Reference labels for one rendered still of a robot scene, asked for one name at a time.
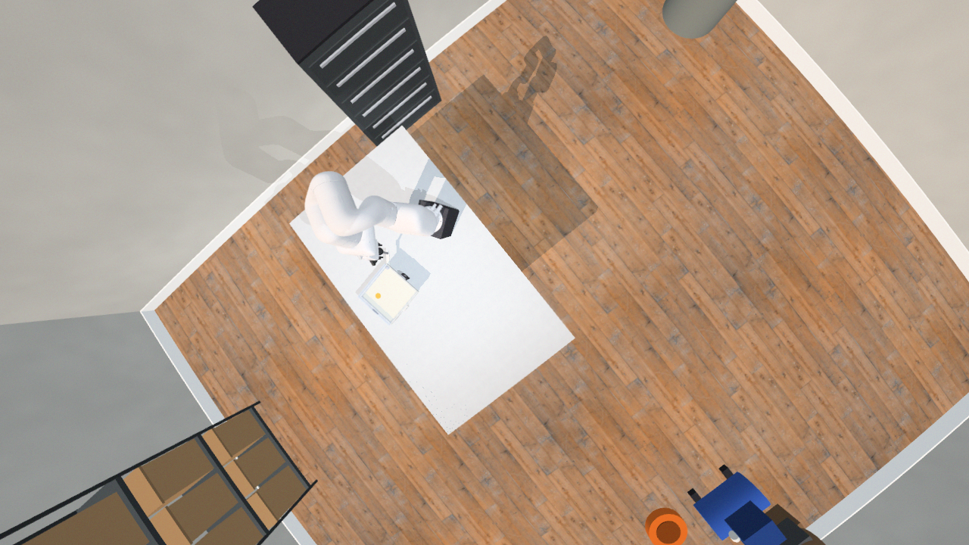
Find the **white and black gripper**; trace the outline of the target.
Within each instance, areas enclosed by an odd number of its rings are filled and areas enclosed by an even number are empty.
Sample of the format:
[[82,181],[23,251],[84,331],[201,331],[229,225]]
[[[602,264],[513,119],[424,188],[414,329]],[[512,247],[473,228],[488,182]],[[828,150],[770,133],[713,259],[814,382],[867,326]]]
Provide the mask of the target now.
[[379,256],[379,246],[383,246],[383,244],[379,244],[378,241],[377,241],[377,239],[376,239],[376,247],[377,247],[377,253],[376,253],[376,255],[374,255],[372,257],[363,257],[364,260],[369,261],[370,263],[372,263],[373,266],[376,266],[377,261],[380,260],[381,258],[383,258],[383,257],[380,257]]

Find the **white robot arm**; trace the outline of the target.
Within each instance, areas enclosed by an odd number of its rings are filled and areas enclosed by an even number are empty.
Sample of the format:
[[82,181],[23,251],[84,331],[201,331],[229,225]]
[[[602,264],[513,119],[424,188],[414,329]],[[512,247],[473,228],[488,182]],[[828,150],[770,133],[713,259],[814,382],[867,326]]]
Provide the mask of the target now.
[[357,208],[348,183],[332,170],[313,177],[305,200],[306,215],[315,236],[324,244],[335,245],[340,253],[354,255],[359,260],[377,253],[375,225],[401,234],[431,237],[443,222],[440,213],[443,206],[439,204],[434,210],[436,206],[387,201],[373,195],[361,201]]

